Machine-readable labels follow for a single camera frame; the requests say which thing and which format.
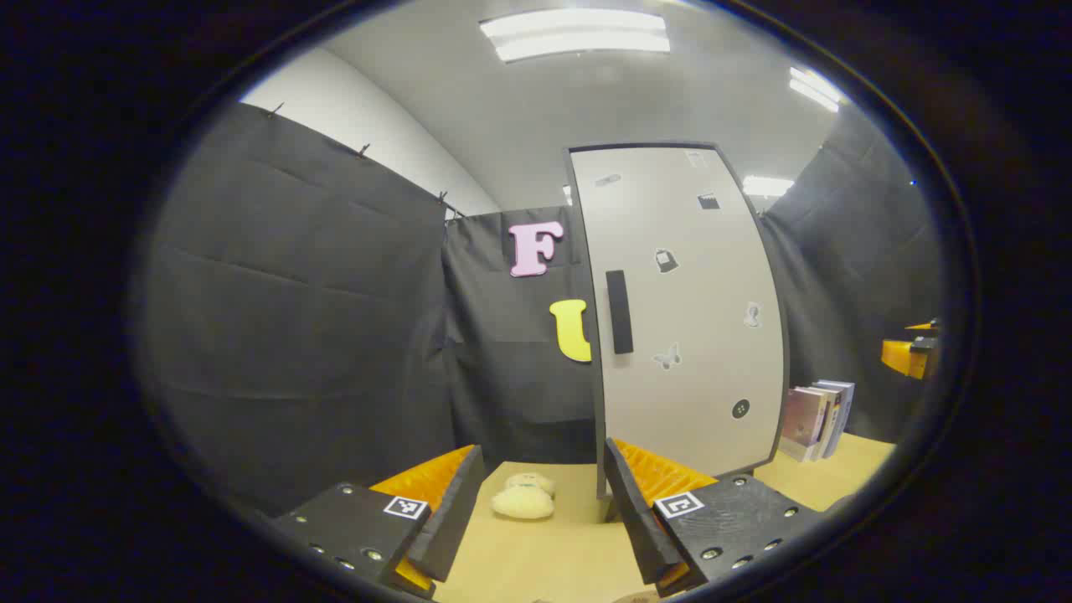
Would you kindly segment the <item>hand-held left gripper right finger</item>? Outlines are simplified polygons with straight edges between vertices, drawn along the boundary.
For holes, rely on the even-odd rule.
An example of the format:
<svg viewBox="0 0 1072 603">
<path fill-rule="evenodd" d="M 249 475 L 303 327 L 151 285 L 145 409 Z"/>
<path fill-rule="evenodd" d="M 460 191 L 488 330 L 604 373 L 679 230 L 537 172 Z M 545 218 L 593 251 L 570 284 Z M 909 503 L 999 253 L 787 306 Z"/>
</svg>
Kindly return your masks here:
<svg viewBox="0 0 1072 603">
<path fill-rule="evenodd" d="M 641 579 L 662 598 L 750 573 L 824 516 L 758 477 L 710 477 L 611 436 L 605 474 Z"/>
</svg>

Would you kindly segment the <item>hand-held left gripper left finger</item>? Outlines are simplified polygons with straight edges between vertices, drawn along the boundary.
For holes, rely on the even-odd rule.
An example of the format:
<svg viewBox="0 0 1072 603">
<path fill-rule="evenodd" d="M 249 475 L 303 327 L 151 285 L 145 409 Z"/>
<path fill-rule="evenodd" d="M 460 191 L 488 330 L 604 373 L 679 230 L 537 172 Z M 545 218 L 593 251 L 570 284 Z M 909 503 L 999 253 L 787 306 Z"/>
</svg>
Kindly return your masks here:
<svg viewBox="0 0 1072 603">
<path fill-rule="evenodd" d="M 372 486 L 337 483 L 272 526 L 315 567 L 429 600 L 451 573 L 485 476 L 482 447 L 470 444 Z"/>
</svg>

